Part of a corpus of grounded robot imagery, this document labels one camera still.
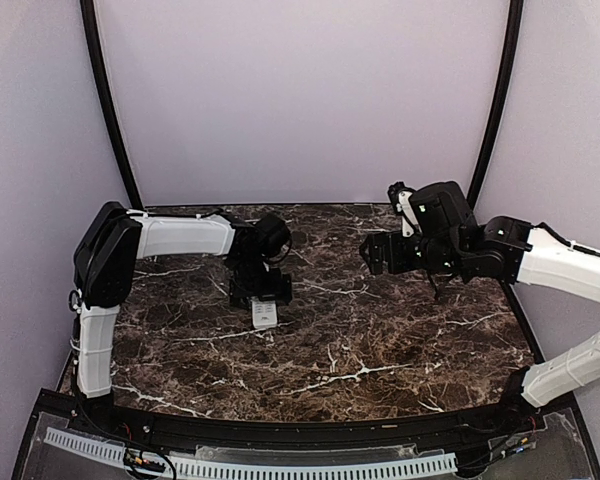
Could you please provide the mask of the white remote control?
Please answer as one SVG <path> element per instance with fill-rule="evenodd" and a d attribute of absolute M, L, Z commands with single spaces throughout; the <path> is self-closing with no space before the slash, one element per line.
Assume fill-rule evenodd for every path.
<path fill-rule="evenodd" d="M 255 330 L 275 328 L 278 325 L 277 306 L 275 301 L 251 301 L 252 325 Z"/>

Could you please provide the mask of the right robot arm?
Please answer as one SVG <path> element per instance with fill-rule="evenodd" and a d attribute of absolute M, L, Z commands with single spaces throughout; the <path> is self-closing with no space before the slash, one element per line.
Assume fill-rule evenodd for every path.
<path fill-rule="evenodd" d="M 560 290 L 600 304 L 600 250 L 567 240 L 546 223 L 508 216 L 476 221 L 460 186 L 437 182 L 418 190 L 401 182 L 388 197 L 401 227 L 370 234 L 359 248 L 371 274 L 416 270 L 468 283 L 491 278 Z M 501 434 L 514 432 L 554 399 L 600 379 L 600 331 L 566 352 L 510 375 L 490 413 Z"/>

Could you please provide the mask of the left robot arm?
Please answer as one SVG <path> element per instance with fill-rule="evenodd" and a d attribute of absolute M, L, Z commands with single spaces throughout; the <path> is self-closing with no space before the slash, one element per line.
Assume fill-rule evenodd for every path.
<path fill-rule="evenodd" d="M 76 315 L 71 345 L 77 355 L 74 381 L 89 400 L 81 417 L 100 436 L 121 427 L 110 394 L 113 336 L 121 305 L 131 292 L 137 261 L 170 255 L 222 258 L 230 272 L 229 301 L 247 309 L 257 329 L 277 324 L 277 309 L 292 300 L 292 281 L 278 268 L 291 248 L 284 220 L 267 214 L 244 221 L 223 210 L 194 216 L 157 215 L 105 203 L 74 255 L 69 308 Z"/>

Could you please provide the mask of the black front rail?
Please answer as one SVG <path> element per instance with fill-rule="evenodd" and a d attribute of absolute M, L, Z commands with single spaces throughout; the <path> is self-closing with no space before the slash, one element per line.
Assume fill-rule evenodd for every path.
<path fill-rule="evenodd" d="M 334 423 L 267 423 L 194 418 L 118 406 L 111 397 L 80 406 L 72 395 L 42 389 L 31 419 L 41 413 L 78 431 L 120 437 L 163 452 L 192 452 L 202 446 L 272 450 L 319 450 L 414 444 L 484 451 L 487 442 L 514 432 L 540 430 L 544 415 L 572 407 L 565 395 L 537 413 L 487 405 L 450 413 Z"/>

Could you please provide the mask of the right black frame post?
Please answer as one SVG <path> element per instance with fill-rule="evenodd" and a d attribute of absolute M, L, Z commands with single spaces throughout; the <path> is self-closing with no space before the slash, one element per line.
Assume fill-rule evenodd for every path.
<path fill-rule="evenodd" d="M 511 0 L 509 2 L 501 58 L 493 97 L 483 139 L 467 193 L 467 201 L 472 208 L 477 206 L 496 144 L 514 68 L 523 10 L 523 0 Z"/>

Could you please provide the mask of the black frame post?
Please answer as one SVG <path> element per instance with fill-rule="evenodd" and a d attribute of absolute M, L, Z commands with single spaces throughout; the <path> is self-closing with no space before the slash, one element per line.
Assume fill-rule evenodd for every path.
<path fill-rule="evenodd" d="M 92 0 L 80 0 L 79 5 L 92 75 L 118 173 L 131 207 L 143 210 L 144 205 L 124 143 L 107 75 L 96 4 Z"/>
<path fill-rule="evenodd" d="M 467 201 L 472 208 L 477 206 L 496 144 L 514 68 L 523 10 L 523 0 L 511 0 L 509 2 L 501 58 L 493 97 L 483 139 L 467 193 Z"/>

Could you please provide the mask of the left black frame post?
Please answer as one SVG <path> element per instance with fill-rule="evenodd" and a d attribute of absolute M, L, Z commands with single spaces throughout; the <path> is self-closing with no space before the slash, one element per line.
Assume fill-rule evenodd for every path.
<path fill-rule="evenodd" d="M 92 75 L 118 173 L 131 207 L 143 210 L 144 205 L 124 143 L 107 75 L 96 4 L 92 0 L 80 0 L 79 5 Z"/>

